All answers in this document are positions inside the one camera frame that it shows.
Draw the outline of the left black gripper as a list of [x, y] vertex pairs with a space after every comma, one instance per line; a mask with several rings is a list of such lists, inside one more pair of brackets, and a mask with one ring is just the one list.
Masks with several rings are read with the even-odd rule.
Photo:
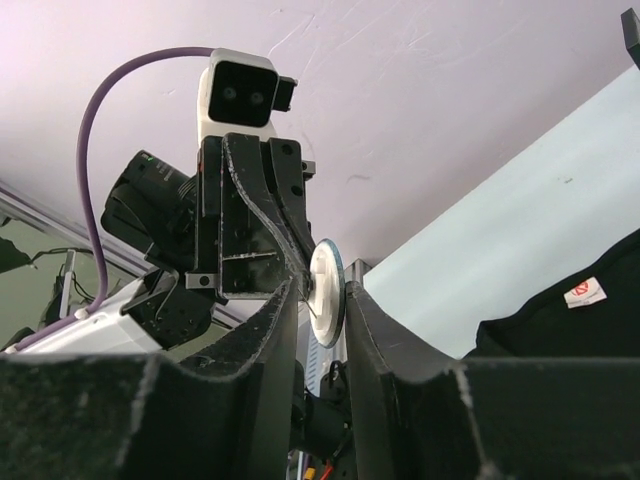
[[306, 212], [311, 172], [295, 140], [206, 137], [199, 149], [187, 288], [224, 299], [266, 299], [292, 279], [306, 294], [315, 248]]

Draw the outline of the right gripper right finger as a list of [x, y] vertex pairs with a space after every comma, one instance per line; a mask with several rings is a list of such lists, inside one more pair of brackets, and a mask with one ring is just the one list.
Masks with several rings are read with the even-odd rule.
[[362, 479], [635, 479], [635, 359], [455, 360], [346, 288]]

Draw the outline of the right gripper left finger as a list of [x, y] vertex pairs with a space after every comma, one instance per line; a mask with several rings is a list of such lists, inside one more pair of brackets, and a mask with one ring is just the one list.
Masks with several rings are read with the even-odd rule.
[[281, 479], [298, 288], [177, 364], [151, 355], [6, 355], [5, 479]]

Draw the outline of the round badge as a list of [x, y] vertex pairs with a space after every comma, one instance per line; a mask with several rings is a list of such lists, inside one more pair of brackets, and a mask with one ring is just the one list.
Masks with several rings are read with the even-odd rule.
[[346, 309], [344, 266], [332, 240], [325, 238], [316, 245], [309, 272], [312, 285], [307, 305], [311, 330], [319, 345], [331, 349], [341, 335]]

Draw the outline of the black t-shirt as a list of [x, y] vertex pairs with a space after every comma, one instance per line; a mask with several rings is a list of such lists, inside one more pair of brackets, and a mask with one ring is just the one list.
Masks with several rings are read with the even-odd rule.
[[[569, 309], [564, 294], [595, 277], [607, 299]], [[529, 299], [515, 314], [478, 326], [472, 357], [639, 356], [639, 233], [589, 267]]]

